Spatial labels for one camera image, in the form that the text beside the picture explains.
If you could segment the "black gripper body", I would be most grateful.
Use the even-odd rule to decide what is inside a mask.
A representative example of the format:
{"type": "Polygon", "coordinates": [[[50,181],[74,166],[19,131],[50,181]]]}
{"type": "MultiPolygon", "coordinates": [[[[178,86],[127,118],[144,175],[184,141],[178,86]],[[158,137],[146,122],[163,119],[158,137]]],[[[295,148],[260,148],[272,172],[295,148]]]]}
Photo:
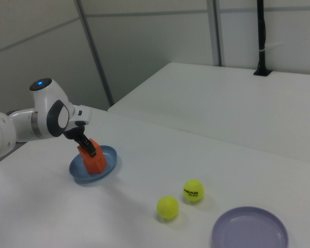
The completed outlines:
{"type": "Polygon", "coordinates": [[[85,136],[84,131],[85,126],[78,126],[68,131],[65,131],[63,135],[69,140],[86,140],[87,137],[85,136]]]}

